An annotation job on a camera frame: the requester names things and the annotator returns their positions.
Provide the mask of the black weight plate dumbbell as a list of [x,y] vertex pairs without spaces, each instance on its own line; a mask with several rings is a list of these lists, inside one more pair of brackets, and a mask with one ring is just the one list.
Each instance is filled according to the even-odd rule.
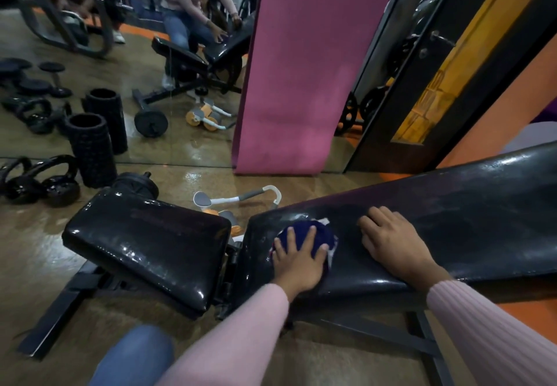
[[141,195],[146,199],[157,200],[159,197],[159,188],[151,179],[151,172],[123,172],[119,174],[112,186],[113,189],[133,192]]

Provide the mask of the person's right hand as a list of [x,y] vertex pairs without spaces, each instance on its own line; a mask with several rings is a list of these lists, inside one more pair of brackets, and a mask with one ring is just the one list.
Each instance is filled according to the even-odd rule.
[[435,262],[425,242],[407,220],[406,237],[400,241],[371,242],[362,232],[361,242],[375,261],[392,276],[417,291],[428,292],[453,277]]

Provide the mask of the black door with yellow pane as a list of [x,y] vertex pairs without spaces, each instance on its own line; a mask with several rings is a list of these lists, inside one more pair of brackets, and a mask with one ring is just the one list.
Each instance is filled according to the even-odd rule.
[[346,171],[434,169],[556,32],[557,0],[440,0]]

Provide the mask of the black bench back pad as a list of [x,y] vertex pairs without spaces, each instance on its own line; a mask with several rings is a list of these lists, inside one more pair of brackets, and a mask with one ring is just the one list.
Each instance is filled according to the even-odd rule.
[[399,312],[426,306],[362,247],[357,220],[371,206],[400,212],[435,261],[496,302],[557,294],[557,141],[492,158],[299,202],[249,219],[231,308],[274,276],[270,248],[294,221],[329,220],[338,237],[332,266],[296,315]]

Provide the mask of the person's blue jeans leg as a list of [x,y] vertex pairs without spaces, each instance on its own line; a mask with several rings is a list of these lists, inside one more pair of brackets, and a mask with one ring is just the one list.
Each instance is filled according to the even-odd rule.
[[88,386],[155,386],[173,362],[171,337],[157,326],[137,326],[106,353]]

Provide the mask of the black bench seat pad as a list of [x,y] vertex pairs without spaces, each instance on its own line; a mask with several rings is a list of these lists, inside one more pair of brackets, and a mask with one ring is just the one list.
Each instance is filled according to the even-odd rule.
[[69,250],[195,320],[217,303],[231,228],[219,215],[108,187],[68,221],[61,238]]

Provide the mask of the pink yoga mat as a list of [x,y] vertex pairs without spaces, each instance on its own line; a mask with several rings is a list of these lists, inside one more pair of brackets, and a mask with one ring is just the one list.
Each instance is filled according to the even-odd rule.
[[389,0],[260,0],[232,147],[240,175],[315,175]]

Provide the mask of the white and orange ab roller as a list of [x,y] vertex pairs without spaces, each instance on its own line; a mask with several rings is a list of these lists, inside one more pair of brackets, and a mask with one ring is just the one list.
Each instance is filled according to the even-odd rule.
[[242,228],[239,225],[237,218],[229,210],[218,211],[215,209],[216,206],[224,204],[239,203],[241,201],[246,201],[248,199],[254,198],[255,196],[262,195],[265,192],[273,192],[275,194],[275,200],[271,205],[271,209],[275,209],[279,206],[282,200],[281,191],[274,185],[267,185],[262,188],[252,190],[250,192],[245,192],[238,196],[231,198],[218,198],[211,199],[205,192],[198,191],[193,195],[193,204],[199,208],[202,213],[210,215],[218,215],[231,223],[231,237],[241,237]]

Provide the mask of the black foam roller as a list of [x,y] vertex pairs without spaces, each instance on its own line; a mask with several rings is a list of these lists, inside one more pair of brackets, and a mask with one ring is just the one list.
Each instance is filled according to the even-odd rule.
[[117,177],[113,148],[106,120],[94,113],[66,118],[66,133],[85,186],[100,189]]

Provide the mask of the person's right forearm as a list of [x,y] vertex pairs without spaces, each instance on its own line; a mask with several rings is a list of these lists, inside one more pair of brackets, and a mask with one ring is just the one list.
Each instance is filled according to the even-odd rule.
[[427,305],[478,386],[557,386],[557,345],[468,285],[439,282]]

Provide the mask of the person's left forearm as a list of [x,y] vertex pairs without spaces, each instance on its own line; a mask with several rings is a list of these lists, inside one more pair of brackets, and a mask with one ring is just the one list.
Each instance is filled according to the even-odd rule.
[[156,386],[261,386],[289,305],[279,285],[263,286],[189,347]]

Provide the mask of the black kettlebell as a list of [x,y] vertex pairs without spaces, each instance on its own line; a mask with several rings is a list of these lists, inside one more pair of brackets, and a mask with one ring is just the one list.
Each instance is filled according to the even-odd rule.
[[[9,178],[10,172],[22,166],[23,173],[20,176]],[[0,198],[6,199],[14,205],[34,204],[41,197],[41,192],[36,186],[33,178],[25,176],[32,167],[28,157],[20,156],[13,158],[0,167]]]
[[[39,174],[59,165],[67,165],[65,174],[54,175],[42,181],[36,179]],[[50,157],[45,161],[34,164],[24,173],[23,177],[26,179],[24,185],[32,195],[45,200],[49,206],[53,208],[66,207],[80,197],[80,185],[75,180],[78,171],[77,159],[74,156],[58,155]]]

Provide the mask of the person's left hand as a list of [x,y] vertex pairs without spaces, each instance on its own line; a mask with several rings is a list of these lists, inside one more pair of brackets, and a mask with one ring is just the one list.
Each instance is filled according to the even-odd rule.
[[275,277],[273,284],[284,291],[289,303],[304,292],[312,290],[321,280],[324,266],[316,264],[311,256],[311,250],[316,235],[315,227],[311,227],[301,250],[296,248],[294,231],[287,231],[288,250],[281,261],[274,261],[274,241],[272,261]]

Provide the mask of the blue and white cleaning cloth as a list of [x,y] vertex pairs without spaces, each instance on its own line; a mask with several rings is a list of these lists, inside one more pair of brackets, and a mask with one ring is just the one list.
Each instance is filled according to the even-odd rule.
[[297,250],[301,250],[303,247],[303,242],[305,241],[311,227],[315,227],[316,229],[316,235],[311,250],[311,256],[315,258],[315,255],[321,245],[326,244],[329,247],[327,257],[324,261],[324,271],[327,272],[332,265],[332,259],[338,245],[338,237],[334,234],[330,222],[327,218],[320,220],[304,219],[293,221],[288,227],[282,229],[276,235],[276,238],[281,242],[284,250],[287,251],[287,231],[291,228],[294,231],[296,248]]

